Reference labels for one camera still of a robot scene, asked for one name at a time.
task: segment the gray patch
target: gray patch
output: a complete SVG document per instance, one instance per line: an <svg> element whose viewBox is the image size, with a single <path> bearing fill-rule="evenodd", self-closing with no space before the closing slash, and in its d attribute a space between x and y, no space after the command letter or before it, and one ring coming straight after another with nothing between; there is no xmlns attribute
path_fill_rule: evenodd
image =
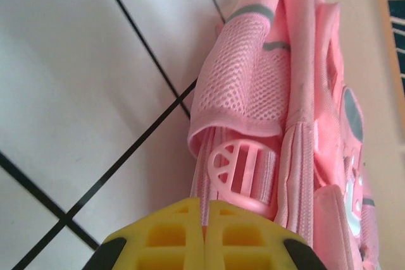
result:
<svg viewBox="0 0 405 270"><path fill-rule="evenodd" d="M375 207L374 200L372 200L372 199L364 199L363 198L363 205Z"/></svg>
<svg viewBox="0 0 405 270"><path fill-rule="evenodd" d="M349 89L344 92L344 109L353 135L363 142L363 123L361 122L359 109L356 107L352 92Z"/></svg>
<svg viewBox="0 0 405 270"><path fill-rule="evenodd" d="M264 51L272 51L274 49L285 49L291 51L290 45L284 41L265 42L263 44Z"/></svg>
<svg viewBox="0 0 405 270"><path fill-rule="evenodd" d="M243 8L238 9L236 12L233 12L229 16L227 23L230 20L234 19L235 17L237 17L239 15L247 14L247 13L259 13L259 14L267 17L267 19L269 19L270 23L273 23L273 20L274 20L274 13L271 9L269 9L266 6L263 6L261 4L250 4L248 6L244 6Z"/></svg>

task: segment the yellow plastic object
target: yellow plastic object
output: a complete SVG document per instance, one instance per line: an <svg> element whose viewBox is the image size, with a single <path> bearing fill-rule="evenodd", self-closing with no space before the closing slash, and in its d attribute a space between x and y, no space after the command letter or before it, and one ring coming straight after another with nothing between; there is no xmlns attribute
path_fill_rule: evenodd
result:
<svg viewBox="0 0 405 270"><path fill-rule="evenodd" d="M113 250L113 261L110 249L99 248L84 269L297 270L284 245L284 240L305 243L297 234L215 200L209 204L204 242L199 210L199 199L185 199L124 227L100 246L121 242L118 251Z"/></svg>

